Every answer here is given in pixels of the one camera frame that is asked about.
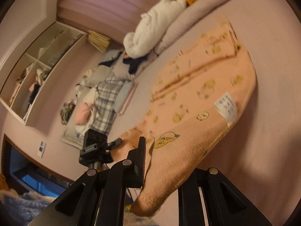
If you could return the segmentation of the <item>blue fuzzy sleeve forearm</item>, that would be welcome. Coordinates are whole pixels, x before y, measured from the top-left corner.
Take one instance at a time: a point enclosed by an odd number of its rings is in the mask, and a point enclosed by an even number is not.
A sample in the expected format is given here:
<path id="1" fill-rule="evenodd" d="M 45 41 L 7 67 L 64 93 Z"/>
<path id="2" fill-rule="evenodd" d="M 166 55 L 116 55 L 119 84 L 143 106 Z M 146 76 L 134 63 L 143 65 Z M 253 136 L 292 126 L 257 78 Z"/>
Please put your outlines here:
<path id="1" fill-rule="evenodd" d="M 19 195 L 14 189 L 1 190 L 1 203 L 16 225 L 28 225 L 55 199 L 34 191 Z"/>

